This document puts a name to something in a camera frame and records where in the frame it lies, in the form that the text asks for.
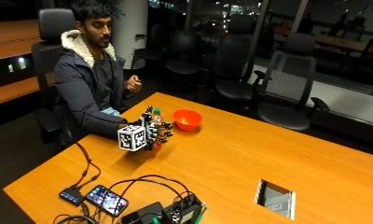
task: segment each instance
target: black hair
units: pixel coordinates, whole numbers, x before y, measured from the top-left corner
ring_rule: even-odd
[[[73,0],[70,4],[74,20],[84,23],[86,19],[118,17],[118,10],[110,0]]]

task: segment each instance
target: man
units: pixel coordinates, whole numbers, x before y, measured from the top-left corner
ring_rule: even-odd
[[[122,79],[124,59],[114,54],[110,40],[110,7],[104,0],[74,0],[70,5],[77,30],[61,35],[65,53],[56,67],[58,101],[53,115],[61,122],[61,147],[89,133],[112,138],[126,126],[120,117],[121,98],[137,92],[137,76]]]

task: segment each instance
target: black cable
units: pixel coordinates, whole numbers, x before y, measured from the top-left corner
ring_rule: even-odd
[[[109,190],[112,190],[112,188],[113,188],[114,186],[117,186],[118,184],[121,184],[121,183],[132,182],[132,183],[128,185],[128,187],[125,188],[125,190],[122,191],[122,194],[120,195],[120,198],[122,198],[122,195],[125,194],[125,192],[128,191],[128,189],[130,188],[130,186],[132,186],[136,182],[138,182],[138,181],[149,182],[149,183],[154,183],[154,184],[162,185],[163,187],[166,187],[167,189],[170,189],[171,192],[179,197],[178,192],[177,192],[169,185],[166,185],[166,184],[163,184],[163,183],[161,183],[161,182],[157,182],[157,181],[154,181],[154,180],[149,180],[149,179],[128,179],[128,180],[122,180],[122,181],[114,183],[114,184],[110,186],[110,188],[108,189],[108,191],[105,192],[105,194],[104,194],[104,196],[102,196],[102,201],[101,201],[100,205],[97,206],[96,213],[92,215],[93,217],[94,217],[97,214],[100,214],[101,211],[102,211],[102,202],[104,202],[104,200],[105,200],[105,197],[106,197],[106,194],[108,194]],[[114,206],[114,211],[118,209],[118,202],[120,202],[120,201],[117,201],[117,204],[116,204],[116,206]]]
[[[89,224],[98,224],[98,222],[93,218],[86,217],[86,216],[70,216],[70,217],[66,217],[60,222],[57,222],[57,224],[62,224],[62,223],[65,223],[68,221],[86,221]]]
[[[70,215],[66,215],[66,214],[60,214],[58,216],[56,216],[54,218],[53,218],[53,220],[52,220],[52,224],[54,224],[56,223],[56,220],[57,220],[57,218],[58,217],[70,217]]]
[[[167,181],[171,181],[171,182],[179,184],[179,185],[183,187],[183,189],[185,189],[183,192],[187,193],[187,199],[189,199],[190,191],[187,190],[186,186],[185,186],[181,182],[178,182],[177,180],[170,179],[170,178],[167,178],[167,177],[165,177],[165,176],[162,176],[162,175],[144,175],[144,176],[140,176],[138,179],[140,179],[140,178],[145,178],[145,177],[157,177],[157,178],[165,179],[165,180],[167,180]]]
[[[129,223],[126,223],[126,224],[133,224],[133,223],[138,222],[138,221],[141,220],[141,218],[145,217],[145,216],[148,216],[148,215],[154,215],[154,216],[157,216],[157,217],[161,217],[161,216],[162,216],[162,214],[157,214],[157,213],[145,213],[145,214],[141,215],[136,220],[133,220],[132,222],[129,222]]]
[[[86,153],[86,151],[85,151],[84,146],[73,139],[72,133],[70,133],[69,130],[66,130],[66,133],[68,133],[69,138],[73,140],[76,146],[77,146],[78,149],[81,150],[81,152],[82,152],[82,154],[84,154],[84,157],[85,157],[85,160],[86,160],[86,168],[85,168],[85,170],[84,170],[84,172],[82,172],[82,176],[81,176],[81,178],[78,179],[78,181],[70,186],[70,188],[72,188],[73,190],[78,191],[78,190],[81,189],[81,187],[85,186],[85,184],[90,183],[92,181],[94,181],[94,180],[98,178],[98,176],[101,175],[101,169],[98,168],[98,166],[97,166],[94,163],[92,163],[92,160],[90,160],[89,157],[88,157],[88,153]],[[88,172],[89,164],[90,164],[93,167],[96,167],[96,169],[98,170],[98,174],[97,174],[97,175],[93,175],[93,176],[90,177],[89,180],[86,180],[80,186],[77,186],[77,185],[81,183],[81,181],[84,180],[84,177],[85,177],[86,172]]]
[[[89,209],[88,209],[88,206],[85,205],[84,202],[80,203],[80,207],[81,207],[82,210],[84,210],[84,216],[85,216],[85,217],[89,217]]]

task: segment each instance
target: electronic device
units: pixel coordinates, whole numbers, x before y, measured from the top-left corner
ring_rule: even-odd
[[[170,223],[169,221],[162,220],[163,216],[161,212],[161,203],[151,203],[136,212],[121,217],[121,224],[154,224],[154,220],[159,221],[159,224]]]
[[[72,203],[74,206],[78,206],[81,201],[84,200],[84,196],[81,193],[74,189],[64,189],[60,192],[60,198],[66,202]]]
[[[96,188],[88,192],[85,200],[100,207],[112,217],[117,217],[128,205],[128,201],[102,185],[96,186]]]
[[[182,198],[162,209],[163,215],[170,220],[170,223],[193,224],[197,223],[205,211],[203,203],[198,200],[194,194]]]
[[[166,138],[173,136],[171,129],[173,125],[169,122],[154,123],[149,105],[140,119],[117,130],[120,149],[137,151],[144,147],[145,150],[151,150],[155,142],[165,143]]]

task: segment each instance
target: fiducial marker cube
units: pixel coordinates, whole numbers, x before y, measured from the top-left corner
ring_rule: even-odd
[[[120,148],[137,151],[146,145],[145,129],[141,126],[129,125],[117,130]]]

